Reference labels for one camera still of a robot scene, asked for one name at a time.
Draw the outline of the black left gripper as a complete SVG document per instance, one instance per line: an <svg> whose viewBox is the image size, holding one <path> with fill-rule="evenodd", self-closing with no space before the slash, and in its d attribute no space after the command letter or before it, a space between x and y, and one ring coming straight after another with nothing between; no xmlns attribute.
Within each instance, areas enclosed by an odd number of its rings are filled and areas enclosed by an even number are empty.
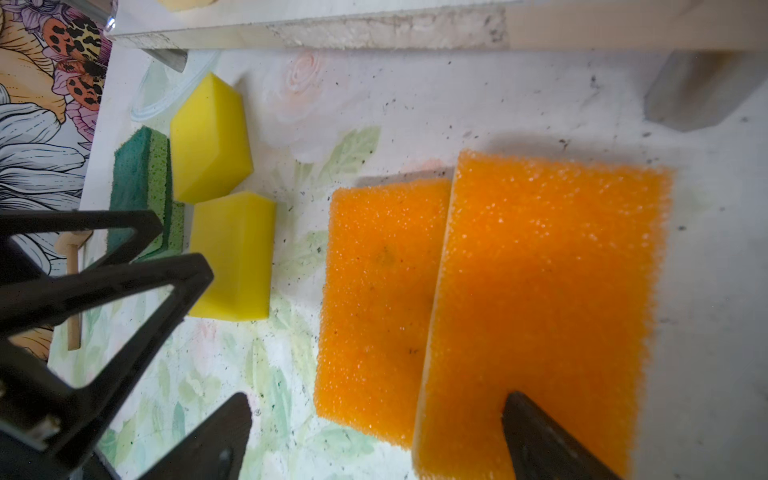
<svg viewBox="0 0 768 480"><path fill-rule="evenodd" d="M96 444L213 280L204 256L99 266L1 288L1 477L117 479ZM73 388L9 337L169 285L171 293L89 384Z"/></svg>

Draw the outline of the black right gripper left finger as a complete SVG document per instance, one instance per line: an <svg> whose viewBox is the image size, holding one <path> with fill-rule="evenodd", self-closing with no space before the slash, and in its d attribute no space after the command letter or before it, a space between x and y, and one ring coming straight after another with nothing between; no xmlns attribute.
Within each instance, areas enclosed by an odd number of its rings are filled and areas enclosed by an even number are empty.
<svg viewBox="0 0 768 480"><path fill-rule="evenodd" d="M238 392L159 460L142 479L238 479L252 426Z"/></svg>

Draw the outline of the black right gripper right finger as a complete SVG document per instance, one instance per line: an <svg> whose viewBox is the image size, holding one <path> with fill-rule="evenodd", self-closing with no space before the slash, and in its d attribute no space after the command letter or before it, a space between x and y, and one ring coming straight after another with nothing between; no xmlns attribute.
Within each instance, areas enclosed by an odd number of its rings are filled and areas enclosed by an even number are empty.
<svg viewBox="0 0 768 480"><path fill-rule="evenodd" d="M620 479L520 391L507 396L502 426L517 479Z"/></svg>

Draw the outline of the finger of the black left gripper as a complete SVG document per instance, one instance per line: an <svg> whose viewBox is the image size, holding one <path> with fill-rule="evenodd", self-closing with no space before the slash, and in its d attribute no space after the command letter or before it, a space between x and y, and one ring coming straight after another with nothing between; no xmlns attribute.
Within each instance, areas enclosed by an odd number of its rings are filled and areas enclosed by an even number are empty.
<svg viewBox="0 0 768 480"><path fill-rule="evenodd" d="M151 210L1 211L3 241L21 234L111 229L129 229L131 236L115 251L102 256L94 268L129 263L163 232L163 225Z"/></svg>

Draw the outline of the orange sponge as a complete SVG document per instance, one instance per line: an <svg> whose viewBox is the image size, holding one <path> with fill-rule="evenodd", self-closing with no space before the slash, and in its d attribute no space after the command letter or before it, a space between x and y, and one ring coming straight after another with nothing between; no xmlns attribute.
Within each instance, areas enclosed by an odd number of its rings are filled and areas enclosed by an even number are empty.
<svg viewBox="0 0 768 480"><path fill-rule="evenodd" d="M410 449L451 182L344 188L331 197L314 405Z"/></svg>
<svg viewBox="0 0 768 480"><path fill-rule="evenodd" d="M630 472L673 181L461 152L411 448L421 478L513 478L501 418L517 390Z"/></svg>

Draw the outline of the white two-tier metal shelf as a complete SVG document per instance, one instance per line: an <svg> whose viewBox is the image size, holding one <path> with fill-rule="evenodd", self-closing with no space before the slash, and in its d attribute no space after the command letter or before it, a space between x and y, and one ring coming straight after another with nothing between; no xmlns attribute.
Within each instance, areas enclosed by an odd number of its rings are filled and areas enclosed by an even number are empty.
<svg viewBox="0 0 768 480"><path fill-rule="evenodd" d="M79 1L123 46L182 69L190 49L663 50L648 120L719 124L767 81L763 1Z"/></svg>

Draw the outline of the dark green scouring sponge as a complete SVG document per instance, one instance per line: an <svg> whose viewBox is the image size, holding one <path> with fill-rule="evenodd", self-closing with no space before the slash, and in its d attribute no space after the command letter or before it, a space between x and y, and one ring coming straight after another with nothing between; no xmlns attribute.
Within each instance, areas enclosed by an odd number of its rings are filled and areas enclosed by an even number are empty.
<svg viewBox="0 0 768 480"><path fill-rule="evenodd" d="M170 141L143 126L114 154L112 211L150 210L163 230L138 255L140 261L175 256L184 246L184 205L173 199Z"/></svg>

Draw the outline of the yellow sponge flat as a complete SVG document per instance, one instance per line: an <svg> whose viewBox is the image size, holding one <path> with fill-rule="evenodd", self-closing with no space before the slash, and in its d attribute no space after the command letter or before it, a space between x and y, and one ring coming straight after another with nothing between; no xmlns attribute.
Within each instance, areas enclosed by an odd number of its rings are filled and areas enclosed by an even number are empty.
<svg viewBox="0 0 768 480"><path fill-rule="evenodd" d="M214 278L189 315L231 322L269 317L277 204L238 192L195 205L189 251Z"/></svg>

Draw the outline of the yellow sponge block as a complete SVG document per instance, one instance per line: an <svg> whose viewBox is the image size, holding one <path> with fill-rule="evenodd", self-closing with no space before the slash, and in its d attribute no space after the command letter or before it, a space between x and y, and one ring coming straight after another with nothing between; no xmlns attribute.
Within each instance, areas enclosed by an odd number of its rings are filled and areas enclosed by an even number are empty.
<svg viewBox="0 0 768 480"><path fill-rule="evenodd" d="M170 152L176 201L228 195L253 172L240 93L207 74L171 120Z"/></svg>

